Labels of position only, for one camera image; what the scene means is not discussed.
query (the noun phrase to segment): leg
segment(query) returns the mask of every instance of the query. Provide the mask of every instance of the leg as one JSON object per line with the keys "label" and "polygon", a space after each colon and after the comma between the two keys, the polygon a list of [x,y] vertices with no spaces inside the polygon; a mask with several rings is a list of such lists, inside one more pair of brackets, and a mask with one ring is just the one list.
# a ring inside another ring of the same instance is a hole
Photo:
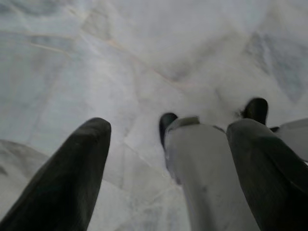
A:
{"label": "leg", "polygon": [[308,169],[276,134],[251,119],[227,136],[238,178],[263,231],[307,230]]}
{"label": "leg", "polygon": [[80,126],[36,173],[0,223],[2,231],[85,231],[100,189],[111,126]]}
{"label": "leg", "polygon": [[180,181],[193,231],[257,231],[241,190],[225,133],[197,118],[177,119],[166,131],[166,165]]}

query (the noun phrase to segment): black shoe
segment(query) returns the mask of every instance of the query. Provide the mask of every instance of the black shoe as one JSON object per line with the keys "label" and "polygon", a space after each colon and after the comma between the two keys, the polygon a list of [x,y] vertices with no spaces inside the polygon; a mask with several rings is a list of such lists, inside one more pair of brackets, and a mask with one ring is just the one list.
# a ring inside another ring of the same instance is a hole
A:
{"label": "black shoe", "polygon": [[253,119],[261,124],[266,123],[266,118],[268,116],[268,102],[262,98],[254,98],[245,107],[242,112],[243,118]]}
{"label": "black shoe", "polygon": [[177,119],[177,115],[174,113],[166,113],[160,117],[159,120],[159,136],[160,142],[165,149],[165,132],[168,126]]}
{"label": "black shoe", "polygon": [[270,128],[270,130],[274,133],[278,132],[280,129],[280,127],[273,127],[273,128]]}

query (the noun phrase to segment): marble floor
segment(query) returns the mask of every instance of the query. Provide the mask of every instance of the marble floor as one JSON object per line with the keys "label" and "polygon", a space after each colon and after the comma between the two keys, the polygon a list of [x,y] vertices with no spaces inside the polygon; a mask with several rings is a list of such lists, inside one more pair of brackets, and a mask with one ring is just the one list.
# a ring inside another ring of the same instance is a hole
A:
{"label": "marble floor", "polygon": [[308,1],[0,0],[0,71],[0,218],[98,116],[113,133],[89,231],[187,231],[159,116],[226,128],[262,96],[269,126],[307,117]]}

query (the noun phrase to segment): pants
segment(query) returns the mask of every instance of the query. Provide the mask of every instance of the pants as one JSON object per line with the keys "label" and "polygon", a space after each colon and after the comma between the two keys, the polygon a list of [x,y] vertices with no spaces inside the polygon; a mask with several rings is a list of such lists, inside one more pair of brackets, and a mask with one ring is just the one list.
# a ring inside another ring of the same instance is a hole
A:
{"label": "pants", "polygon": [[80,126],[36,173],[0,223],[1,231],[85,231],[103,177],[111,126]]}
{"label": "pants", "polygon": [[[287,127],[279,132],[284,138],[296,134]],[[307,166],[262,124],[244,119],[225,134],[197,118],[178,119],[165,144],[166,166],[183,186],[192,231],[308,229]]]}

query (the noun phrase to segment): gray trouser leg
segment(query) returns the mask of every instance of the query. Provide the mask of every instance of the gray trouser leg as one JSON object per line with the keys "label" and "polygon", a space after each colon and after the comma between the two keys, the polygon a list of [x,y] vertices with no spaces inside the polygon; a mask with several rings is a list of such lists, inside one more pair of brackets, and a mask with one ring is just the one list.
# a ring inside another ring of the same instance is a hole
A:
{"label": "gray trouser leg", "polygon": [[167,167],[183,185],[193,231],[257,231],[224,132],[196,119],[166,134]]}

